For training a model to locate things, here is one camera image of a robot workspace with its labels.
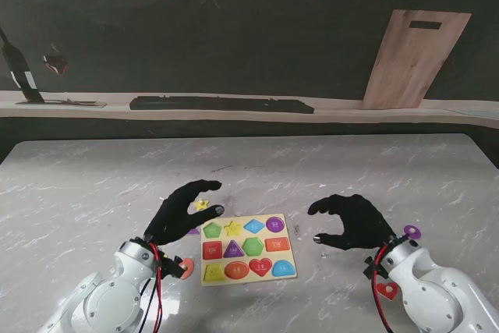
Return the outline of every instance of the orange circle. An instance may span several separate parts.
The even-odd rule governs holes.
[[[180,267],[182,266],[186,268],[186,271],[184,272],[184,274],[180,279],[185,280],[194,272],[194,260],[187,257],[186,259],[184,259],[182,263],[180,263]]]
[[[250,267],[248,264],[243,263],[242,261],[233,261],[225,266],[225,274],[227,277],[232,278],[233,280],[240,280],[241,278],[245,278],[250,272]]]

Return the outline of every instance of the blue diamond puzzle piece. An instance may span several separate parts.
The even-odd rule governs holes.
[[[272,275],[274,277],[293,276],[295,273],[296,271],[293,264],[289,263],[287,260],[276,261],[272,268]]]
[[[252,232],[253,234],[257,234],[263,228],[265,228],[265,224],[255,219],[248,221],[248,223],[244,225],[244,229],[248,232]]]

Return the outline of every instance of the purple circle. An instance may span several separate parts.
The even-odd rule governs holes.
[[[421,231],[414,225],[406,225],[404,227],[404,233],[409,234],[409,237],[412,239],[421,238]]]
[[[279,233],[282,229],[284,229],[284,222],[280,218],[269,218],[265,223],[267,229],[273,233]]]

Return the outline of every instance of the red cable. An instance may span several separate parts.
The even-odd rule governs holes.
[[[153,243],[151,243],[151,247],[154,251],[154,257],[156,258],[156,261],[158,262],[157,270],[156,270],[156,277],[157,277],[157,315],[156,315],[156,322],[154,323],[154,329],[153,333],[157,333],[157,330],[159,329],[159,324],[160,324],[160,317],[163,316],[163,305],[161,303],[161,261],[159,257],[159,250],[157,249],[157,246]]]
[[[388,327],[388,329],[390,329],[391,331],[391,328],[390,328],[390,325],[388,324],[387,322],[387,319],[386,317],[384,316],[384,312],[383,312],[383,309],[381,307],[381,303],[380,303],[380,297],[378,296],[378,291],[377,291],[377,288],[376,288],[376,276],[377,276],[377,266],[380,265],[380,260],[384,254],[384,252],[387,250],[388,246],[383,246],[380,250],[380,252],[378,253],[375,261],[374,261],[374,264],[375,264],[375,268],[374,268],[374,272],[373,272],[373,294],[374,294],[374,299],[376,300],[376,306],[378,307],[378,311],[380,313],[380,317],[381,317],[381,320],[383,321],[383,324],[385,327]]]

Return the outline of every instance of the wooden cutting board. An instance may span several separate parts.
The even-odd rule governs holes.
[[[417,108],[471,13],[393,11],[362,108]]]

